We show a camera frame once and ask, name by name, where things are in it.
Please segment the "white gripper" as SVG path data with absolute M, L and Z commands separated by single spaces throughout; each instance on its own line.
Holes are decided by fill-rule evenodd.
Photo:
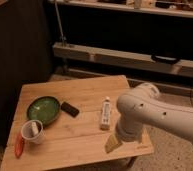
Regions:
M 115 126 L 115 133 L 111 134 L 105 144 L 105 151 L 110 153 L 119 148 L 124 142 L 141 141 L 143 124 L 133 119 L 121 116 Z

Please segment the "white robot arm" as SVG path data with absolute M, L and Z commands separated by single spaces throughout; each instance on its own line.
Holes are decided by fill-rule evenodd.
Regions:
M 193 143 L 193 108 L 162 102 L 159 97 L 159 89 L 151 83 L 139 84 L 118 97 L 116 107 L 120 117 L 105 144 L 107 153 L 124 142 L 141 140 L 144 124 Z

